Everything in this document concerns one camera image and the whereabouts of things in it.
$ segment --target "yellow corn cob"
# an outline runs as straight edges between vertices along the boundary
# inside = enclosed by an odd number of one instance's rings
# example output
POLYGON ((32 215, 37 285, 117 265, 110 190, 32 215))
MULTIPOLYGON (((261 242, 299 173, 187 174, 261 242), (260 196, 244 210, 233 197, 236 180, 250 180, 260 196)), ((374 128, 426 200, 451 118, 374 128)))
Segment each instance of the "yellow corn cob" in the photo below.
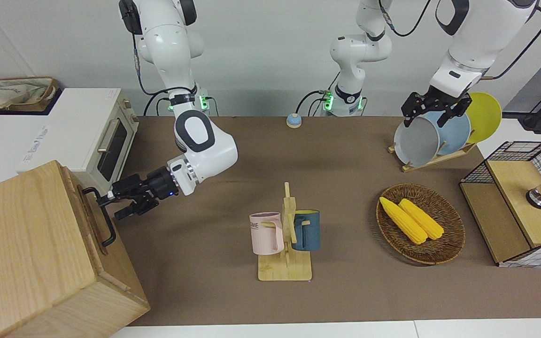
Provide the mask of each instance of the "yellow corn cob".
POLYGON ((379 201, 384 207, 385 212, 398 225, 400 230, 412 240, 414 244, 421 244, 427 240, 427 233, 417 224, 412 217, 408 216, 404 210, 400 209, 394 202, 380 197, 379 201))
POLYGON ((429 216, 420 207, 416 206, 408 199, 402 199, 398 204, 413 220, 417 221, 421 228, 425 230, 429 238, 438 239, 444 235, 444 228, 439 225, 431 216, 429 216))

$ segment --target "brown tablecloth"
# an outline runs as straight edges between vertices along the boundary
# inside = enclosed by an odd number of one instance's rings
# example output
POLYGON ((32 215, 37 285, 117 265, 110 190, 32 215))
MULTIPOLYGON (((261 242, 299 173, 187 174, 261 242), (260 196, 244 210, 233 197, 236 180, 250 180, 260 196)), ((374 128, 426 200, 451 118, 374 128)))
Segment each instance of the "brown tablecloth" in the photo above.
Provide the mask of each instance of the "brown tablecloth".
MULTIPOLYGON (((193 195, 161 201, 117 222, 152 310, 132 325, 314 323, 541 317, 541 269, 498 268, 459 180, 482 160, 467 156, 410 173, 386 151, 395 117, 220 117, 238 162, 193 195), (311 282, 259 282, 247 216, 280 211, 283 182, 300 209, 321 212, 322 248, 311 282), (380 193, 423 184, 455 206, 466 246, 453 261, 419 267, 382 239, 380 193)), ((174 118, 143 118, 124 174, 145 174, 180 154, 174 118)))

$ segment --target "oven door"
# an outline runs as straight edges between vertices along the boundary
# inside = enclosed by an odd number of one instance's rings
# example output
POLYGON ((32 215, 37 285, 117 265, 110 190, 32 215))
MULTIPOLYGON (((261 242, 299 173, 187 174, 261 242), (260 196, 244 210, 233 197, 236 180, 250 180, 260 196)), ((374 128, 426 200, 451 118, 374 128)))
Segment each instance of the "oven door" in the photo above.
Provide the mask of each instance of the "oven door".
POLYGON ((107 189, 120 177, 134 135, 128 120, 120 108, 116 107, 97 147, 99 158, 92 168, 94 176, 98 181, 103 180, 107 189))

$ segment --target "pink mug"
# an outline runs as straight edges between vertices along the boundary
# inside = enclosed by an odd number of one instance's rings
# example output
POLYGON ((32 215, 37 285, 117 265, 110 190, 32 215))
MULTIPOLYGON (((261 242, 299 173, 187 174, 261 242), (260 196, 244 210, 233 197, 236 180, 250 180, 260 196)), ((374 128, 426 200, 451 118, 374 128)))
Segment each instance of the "pink mug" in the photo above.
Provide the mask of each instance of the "pink mug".
POLYGON ((268 255, 283 251, 283 225, 278 212, 258 212, 249 216, 252 248, 255 254, 268 255))

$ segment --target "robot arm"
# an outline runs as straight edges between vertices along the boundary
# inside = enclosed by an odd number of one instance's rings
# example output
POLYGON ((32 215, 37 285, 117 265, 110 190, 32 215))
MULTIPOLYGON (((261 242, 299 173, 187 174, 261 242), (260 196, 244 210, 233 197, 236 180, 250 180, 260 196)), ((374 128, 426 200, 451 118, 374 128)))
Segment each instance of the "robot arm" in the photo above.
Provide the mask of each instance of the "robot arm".
POLYGON ((468 90, 479 82, 500 52, 513 40, 537 7, 538 0, 451 0, 452 21, 442 29, 453 43, 425 95, 410 94, 402 105, 404 125, 428 111, 444 111, 438 125, 462 116, 471 104, 468 90))
MULTIPOLYGON (((382 3, 389 8, 391 0, 382 3)), ((327 110, 336 116, 350 116, 359 107, 366 74, 358 64, 385 60, 391 54, 379 0, 361 0, 356 23, 365 34, 341 36, 331 43, 331 57, 339 64, 340 75, 331 88, 327 110)))
MULTIPOLYGON (((158 205, 157 200, 192 194, 197 184, 231 167, 238 158, 231 135, 202 113, 207 109, 206 91, 193 80, 191 59, 203 52, 199 36, 187 34, 185 26, 195 22, 193 0, 120 0, 120 14, 129 32, 141 35, 138 53, 154 64, 167 88, 174 123, 175 142, 183 152, 167 166, 149 173, 145 180, 132 175, 115 182, 100 206, 121 199, 133 200, 116 213, 117 219, 141 215, 158 205)), ((139 72, 139 57, 135 56, 139 72)))

